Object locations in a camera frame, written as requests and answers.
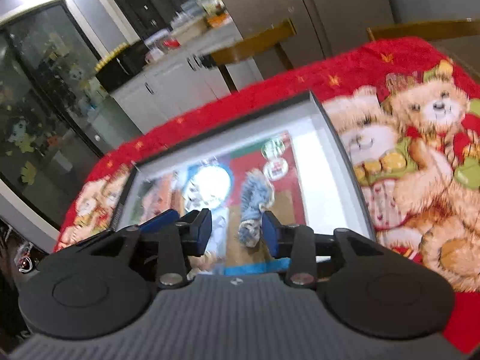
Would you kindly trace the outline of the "blue white crochet scrunchie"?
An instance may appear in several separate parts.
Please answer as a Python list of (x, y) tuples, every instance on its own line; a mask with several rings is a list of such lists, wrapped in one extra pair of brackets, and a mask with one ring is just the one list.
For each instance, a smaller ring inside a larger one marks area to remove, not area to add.
[(248, 248), (255, 248), (260, 241), (261, 220), (275, 201), (275, 189), (258, 168), (247, 172), (240, 191), (239, 241)]

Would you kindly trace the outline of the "colourful book in box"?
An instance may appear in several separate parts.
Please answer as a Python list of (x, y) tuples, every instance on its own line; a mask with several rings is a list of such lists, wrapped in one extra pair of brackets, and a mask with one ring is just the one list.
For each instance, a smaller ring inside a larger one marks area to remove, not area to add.
[(143, 224), (168, 209), (186, 215), (207, 208), (212, 218), (207, 255), (194, 259), (193, 267), (213, 272), (272, 261), (261, 239), (255, 248), (239, 241), (241, 186), (247, 172), (254, 168), (261, 170), (275, 189), (275, 201), (267, 211), (283, 224), (305, 224), (294, 140), (287, 131), (167, 171), (139, 171), (129, 190), (121, 224)]

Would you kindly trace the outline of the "black shallow cardboard box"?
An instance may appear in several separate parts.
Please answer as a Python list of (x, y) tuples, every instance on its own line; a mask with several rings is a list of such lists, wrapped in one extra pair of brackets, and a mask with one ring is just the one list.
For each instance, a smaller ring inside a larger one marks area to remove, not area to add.
[(264, 211), (286, 225), (374, 238), (352, 166), (325, 109), (305, 92), (136, 162), (111, 228), (158, 214), (208, 209), (212, 231), (197, 272), (254, 271), (280, 263), (260, 229)]

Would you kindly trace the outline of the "white kitchen cabinet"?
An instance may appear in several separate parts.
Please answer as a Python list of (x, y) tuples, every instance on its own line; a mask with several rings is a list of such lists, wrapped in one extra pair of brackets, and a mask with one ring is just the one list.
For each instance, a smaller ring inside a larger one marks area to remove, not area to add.
[(229, 22), (168, 52), (112, 92), (114, 100), (142, 133), (191, 109), (230, 95), (218, 69), (207, 69), (199, 57), (232, 46), (242, 36)]

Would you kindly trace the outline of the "glass sliding door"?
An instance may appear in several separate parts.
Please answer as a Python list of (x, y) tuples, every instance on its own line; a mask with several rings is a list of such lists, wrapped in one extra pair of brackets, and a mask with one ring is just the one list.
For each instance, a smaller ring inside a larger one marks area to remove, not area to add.
[(1, 180), (54, 228), (103, 155), (87, 134), (98, 58), (63, 1), (1, 25)]

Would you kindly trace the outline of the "black microwave oven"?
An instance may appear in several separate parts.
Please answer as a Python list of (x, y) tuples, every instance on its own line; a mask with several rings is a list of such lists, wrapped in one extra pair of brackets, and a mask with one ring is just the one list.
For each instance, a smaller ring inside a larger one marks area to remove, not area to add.
[(106, 92), (112, 93), (143, 71), (148, 51), (142, 40), (121, 44), (98, 62), (95, 77)]

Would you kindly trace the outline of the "red teddy bear blanket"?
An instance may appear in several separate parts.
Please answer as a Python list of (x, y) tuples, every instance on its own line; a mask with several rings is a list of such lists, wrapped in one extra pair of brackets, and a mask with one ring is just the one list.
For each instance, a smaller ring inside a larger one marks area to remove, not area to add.
[(65, 215), (55, 249), (104, 231), (134, 162), (310, 89), (343, 140), (377, 239), (453, 286), (444, 330), (479, 348), (479, 85), (414, 37), (370, 42), (160, 122), (106, 154)]

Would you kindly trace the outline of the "beige plastic basin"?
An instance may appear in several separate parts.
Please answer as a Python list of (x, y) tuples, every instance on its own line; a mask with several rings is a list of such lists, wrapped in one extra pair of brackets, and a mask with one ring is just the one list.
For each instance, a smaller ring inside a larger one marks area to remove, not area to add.
[(205, 18), (200, 17), (193, 19), (181, 27), (171, 32), (171, 37), (178, 41), (180, 45), (184, 45), (194, 38), (197, 38), (208, 31), (208, 22)]

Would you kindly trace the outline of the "wooden chair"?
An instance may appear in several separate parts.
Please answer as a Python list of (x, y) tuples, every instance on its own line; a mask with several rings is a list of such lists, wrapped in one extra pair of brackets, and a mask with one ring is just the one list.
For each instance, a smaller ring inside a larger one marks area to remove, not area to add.
[(204, 68), (216, 68), (224, 79), (230, 93), (235, 93), (238, 91), (238, 88), (227, 69), (228, 65), (241, 63), (268, 50), (274, 50), (283, 68), (287, 71), (292, 70), (294, 66), (281, 44), (296, 34), (297, 31), (293, 21), (285, 19), (277, 26), (256, 33), (232, 46), (201, 55), (199, 56), (199, 61)]
[(366, 29), (370, 41), (416, 37), (425, 41), (443, 41), (455, 38), (478, 36), (478, 19), (454, 19), (422, 21), (391, 26), (377, 26)]

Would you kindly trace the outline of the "silver double door refrigerator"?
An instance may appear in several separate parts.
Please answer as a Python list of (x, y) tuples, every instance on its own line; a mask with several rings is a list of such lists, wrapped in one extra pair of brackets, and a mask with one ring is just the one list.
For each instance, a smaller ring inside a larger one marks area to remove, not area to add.
[(368, 40), (367, 28), (393, 24), (389, 0), (223, 0), (245, 38), (292, 20), (283, 48), (295, 67), (327, 59)]

